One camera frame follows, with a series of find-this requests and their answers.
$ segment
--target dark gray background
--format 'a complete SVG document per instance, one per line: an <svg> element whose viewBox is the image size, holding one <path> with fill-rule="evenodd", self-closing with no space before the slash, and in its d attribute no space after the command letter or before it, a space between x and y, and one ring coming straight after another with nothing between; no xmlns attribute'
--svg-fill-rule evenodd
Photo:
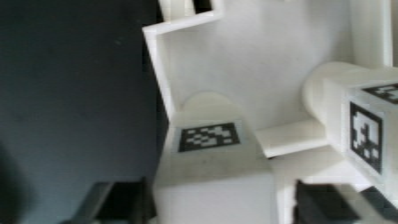
<svg viewBox="0 0 398 224"><path fill-rule="evenodd" d="M152 178L166 124L140 28L156 19L156 0L0 2L5 224L60 223L94 182Z"/></svg>

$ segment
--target black slot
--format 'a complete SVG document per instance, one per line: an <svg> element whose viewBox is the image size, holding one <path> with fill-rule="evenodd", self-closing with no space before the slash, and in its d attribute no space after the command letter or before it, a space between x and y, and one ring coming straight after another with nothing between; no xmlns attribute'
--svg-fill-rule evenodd
<svg viewBox="0 0 398 224"><path fill-rule="evenodd" d="M195 13L202 13L213 10L211 0L193 0Z"/></svg>
<svg viewBox="0 0 398 224"><path fill-rule="evenodd" d="M387 198L383 197L380 191L376 190L374 187L369 187L362 192L360 192L374 210L378 211L381 217L390 220L394 223L398 223L398 210L389 202Z"/></svg>
<svg viewBox="0 0 398 224"><path fill-rule="evenodd" d="M330 184L296 182L294 223L353 224L358 216Z"/></svg>
<svg viewBox="0 0 398 224"><path fill-rule="evenodd" d="M134 203L140 203L142 185L140 183L115 183L95 219L117 220L129 219Z"/></svg>

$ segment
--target white plastic part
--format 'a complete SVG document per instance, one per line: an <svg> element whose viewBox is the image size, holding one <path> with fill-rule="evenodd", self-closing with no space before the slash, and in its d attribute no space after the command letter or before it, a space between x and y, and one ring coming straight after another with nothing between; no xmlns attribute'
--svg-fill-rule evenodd
<svg viewBox="0 0 398 224"><path fill-rule="evenodd" d="M398 65L398 2L390 2L392 8L392 61L394 66Z"/></svg>
<svg viewBox="0 0 398 224"><path fill-rule="evenodd" d="M211 102L204 100L209 99L206 96L227 102L213 93L198 94L191 102ZM154 178L158 222L278 223L271 169L236 107L223 103L204 107L195 107L190 102L184 105L191 110L172 117ZM181 128L223 122L241 124L241 143L177 152Z"/></svg>
<svg viewBox="0 0 398 224"><path fill-rule="evenodd" d="M371 186L371 182L328 146L275 157L270 165L277 182L278 224L293 223L298 179L309 184L349 184L357 191Z"/></svg>
<svg viewBox="0 0 398 224"><path fill-rule="evenodd" d="M355 64L392 66L390 0L349 0Z"/></svg>
<svg viewBox="0 0 398 224"><path fill-rule="evenodd" d="M193 95L182 104L182 110L195 110L202 107L211 107L216 105L230 105L229 99L213 92L202 92Z"/></svg>
<svg viewBox="0 0 398 224"><path fill-rule="evenodd" d="M302 102L309 114L317 119L321 124L326 124L326 103L325 103L325 78L341 76L342 73L351 73L355 71L365 70L362 67L342 63L332 62L323 64L309 74L307 80L302 86Z"/></svg>
<svg viewBox="0 0 398 224"><path fill-rule="evenodd" d="M255 137L268 158L328 144L325 127L314 119L255 131Z"/></svg>
<svg viewBox="0 0 398 224"><path fill-rule="evenodd" d="M333 76L323 77L319 101L323 101L325 108L328 143L344 154L385 198L398 206L398 108L396 104L362 90L394 83L398 83L396 68L346 70ZM383 97L394 98L396 89L390 88ZM351 104L360 107L360 110L353 111ZM364 143L364 148L355 151L351 144L362 145ZM374 161L371 158L380 158L380 170L371 165L369 161Z"/></svg>
<svg viewBox="0 0 398 224"><path fill-rule="evenodd" d="M161 8L163 8L161 10L165 10L165 17L168 19L172 16L166 11L168 10L166 7L170 7L170 5L175 4L175 3L170 4L170 1L174 1L174 0L168 0L168 1L161 0L161 2L159 2ZM191 26L197 26L200 24L206 24L206 23L216 21L223 16L222 0L211 1L211 7L213 7L213 10L209 12L204 12L200 14L195 14L191 16L177 18L172 20L172 22L154 24L142 28L168 119L170 119L175 111L179 111L181 108L179 108L179 104L175 103L175 101L177 101L175 100L175 98L177 98L175 86L174 86L175 80L170 75L170 61L168 61L168 55L166 55L168 52L166 52L166 47L165 47L163 34L174 32Z"/></svg>

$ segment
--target black and white square marker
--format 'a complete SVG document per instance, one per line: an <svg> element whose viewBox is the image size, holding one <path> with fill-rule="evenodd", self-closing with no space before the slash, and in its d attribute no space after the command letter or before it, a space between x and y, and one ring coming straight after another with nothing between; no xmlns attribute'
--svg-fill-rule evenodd
<svg viewBox="0 0 398 224"><path fill-rule="evenodd" d="M239 144L234 123L182 129L179 152Z"/></svg>
<svg viewBox="0 0 398 224"><path fill-rule="evenodd" d="M362 89L373 96L398 104L398 83Z"/></svg>
<svg viewBox="0 0 398 224"><path fill-rule="evenodd" d="M349 149L381 173L381 118L349 102Z"/></svg>

